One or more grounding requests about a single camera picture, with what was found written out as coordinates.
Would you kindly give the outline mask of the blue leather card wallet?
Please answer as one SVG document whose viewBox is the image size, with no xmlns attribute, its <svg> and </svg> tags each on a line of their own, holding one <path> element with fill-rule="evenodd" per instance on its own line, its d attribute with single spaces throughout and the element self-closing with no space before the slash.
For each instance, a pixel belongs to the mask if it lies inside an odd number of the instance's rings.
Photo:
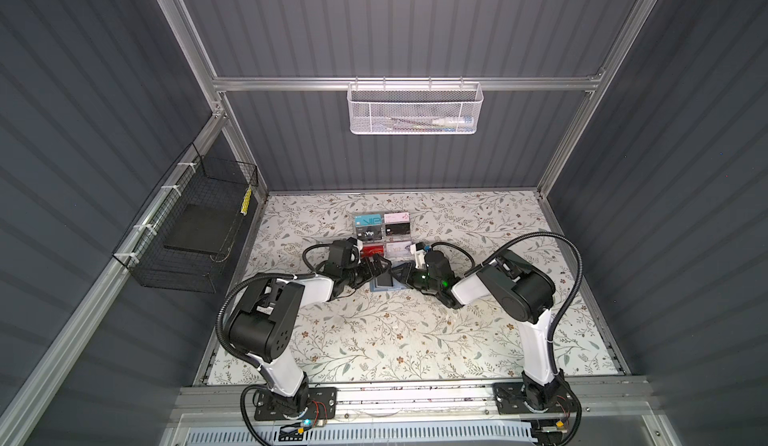
<svg viewBox="0 0 768 446">
<path fill-rule="evenodd" d="M 380 274 L 370 282 L 371 292 L 391 292 L 409 289 L 408 279 L 412 267 L 410 264 L 399 264 Z"/>
</svg>

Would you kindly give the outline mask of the clear acrylic card display stand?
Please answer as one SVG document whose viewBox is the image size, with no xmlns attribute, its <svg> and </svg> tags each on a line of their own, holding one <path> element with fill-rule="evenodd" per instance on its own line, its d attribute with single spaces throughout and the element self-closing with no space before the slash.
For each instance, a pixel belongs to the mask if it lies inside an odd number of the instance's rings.
<svg viewBox="0 0 768 446">
<path fill-rule="evenodd" d="M 383 232 L 384 232 L 384 238 L 383 238 L 382 240 L 380 240 L 380 241 L 368 241 L 368 242 L 363 242 L 363 241 L 360 241 L 360 240 L 358 240 L 358 239 L 357 239 L 357 237 L 356 237 L 356 234 L 355 234 L 355 228 L 356 228 L 356 226 L 354 225 L 354 217 L 355 217 L 355 216 L 358 216 L 358 215 L 362 215 L 362 214 L 368 214 L 368 213 L 381 213 L 381 214 L 383 215 L 383 222 L 382 222 L 381 226 L 382 226 L 382 228 L 383 228 Z M 410 222 L 409 222 L 409 223 L 411 224 L 411 234 L 410 234 L 410 236 L 387 236 L 387 235 L 385 234 L 385 226 L 386 226 L 386 224 L 384 223 L 384 214 L 386 214 L 386 213 L 388 213 L 388 212 L 368 212 L 368 213 L 360 213 L 360 214 L 355 214 L 355 215 L 353 216 L 354 236 L 355 236 L 355 237 L 356 237 L 356 239 L 357 239 L 357 242 L 358 242 L 358 246 L 360 247 L 360 249 L 362 248 L 362 246 L 364 246 L 364 244 L 384 244 L 384 245 L 385 245 L 387 242 L 392 242 L 392 241 L 406 241 L 406 240 L 408 240 L 408 241 L 411 241 L 411 242 L 413 243 L 413 240 L 412 240 L 412 223 L 411 223 L 411 215 L 410 215 Z M 387 258 L 387 259 L 388 259 L 388 260 L 391 260 L 391 261 L 400 261 L 400 260 L 408 260 L 408 259 L 409 259 L 409 258 L 411 258 L 411 257 L 412 257 L 412 255 L 411 255 L 411 256 L 409 256 L 409 257 L 407 257 L 407 258 Z"/>
</svg>

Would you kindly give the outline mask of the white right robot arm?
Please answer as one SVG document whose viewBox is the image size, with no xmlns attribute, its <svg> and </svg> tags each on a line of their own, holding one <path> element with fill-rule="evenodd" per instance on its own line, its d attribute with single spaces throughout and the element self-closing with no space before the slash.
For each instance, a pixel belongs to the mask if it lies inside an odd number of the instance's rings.
<svg viewBox="0 0 768 446">
<path fill-rule="evenodd" d="M 555 294 L 552 279 L 511 250 L 482 263 L 472 262 L 462 276 L 454 272 L 442 251 L 431 248 L 419 253 L 419 260 L 395 265 L 392 276 L 453 309 L 486 296 L 495 299 L 521 337 L 526 389 L 548 395 L 558 376 L 549 348 Z"/>
</svg>

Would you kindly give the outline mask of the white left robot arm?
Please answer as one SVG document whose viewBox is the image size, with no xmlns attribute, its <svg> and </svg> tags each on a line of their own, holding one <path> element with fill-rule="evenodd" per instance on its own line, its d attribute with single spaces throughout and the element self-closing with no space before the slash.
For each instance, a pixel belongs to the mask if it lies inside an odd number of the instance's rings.
<svg viewBox="0 0 768 446">
<path fill-rule="evenodd" d="M 300 310 L 342 297 L 391 270 L 382 254 L 365 256 L 353 238 L 309 246 L 302 252 L 307 273 L 261 272 L 243 279 L 227 294 L 215 332 L 231 356 L 253 366 L 268 391 L 285 400 L 308 395 L 307 375 L 289 343 Z"/>
</svg>

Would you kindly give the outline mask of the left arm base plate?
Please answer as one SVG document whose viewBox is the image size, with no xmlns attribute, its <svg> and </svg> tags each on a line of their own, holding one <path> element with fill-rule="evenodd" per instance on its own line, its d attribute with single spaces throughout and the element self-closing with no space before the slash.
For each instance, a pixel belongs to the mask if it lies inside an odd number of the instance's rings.
<svg viewBox="0 0 768 446">
<path fill-rule="evenodd" d="M 333 387 L 300 388 L 296 396 L 285 397 L 267 389 L 252 397 L 256 421 L 329 420 L 336 415 L 338 389 Z"/>
</svg>

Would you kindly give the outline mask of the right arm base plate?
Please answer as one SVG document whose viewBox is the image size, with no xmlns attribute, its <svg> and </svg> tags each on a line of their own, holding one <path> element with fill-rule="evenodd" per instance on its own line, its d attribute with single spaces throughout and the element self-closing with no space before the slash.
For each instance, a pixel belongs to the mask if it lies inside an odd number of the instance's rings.
<svg viewBox="0 0 768 446">
<path fill-rule="evenodd" d="M 535 382 L 497 382 L 492 385 L 494 400 L 500 414 L 563 413 L 575 415 L 581 403 L 570 385 L 556 377 L 541 386 Z"/>
</svg>

